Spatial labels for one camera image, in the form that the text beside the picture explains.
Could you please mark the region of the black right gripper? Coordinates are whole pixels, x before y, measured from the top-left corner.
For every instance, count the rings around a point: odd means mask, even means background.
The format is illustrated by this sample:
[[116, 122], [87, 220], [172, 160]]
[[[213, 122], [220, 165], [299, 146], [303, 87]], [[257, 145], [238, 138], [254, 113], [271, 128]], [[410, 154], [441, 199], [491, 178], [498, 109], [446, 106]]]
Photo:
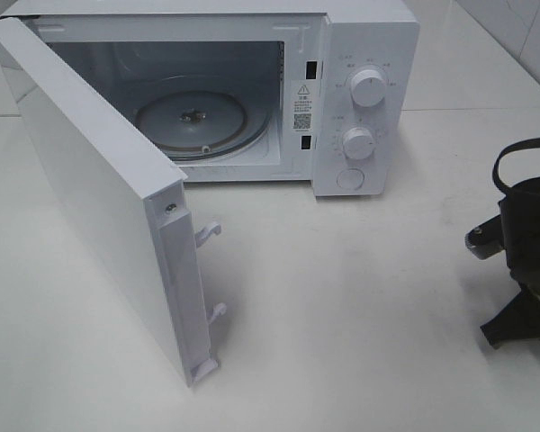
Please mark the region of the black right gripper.
[[500, 220], [487, 220], [465, 235], [466, 248], [485, 260], [502, 250], [520, 293], [493, 319], [481, 325], [488, 343], [540, 342], [540, 176], [503, 187]]

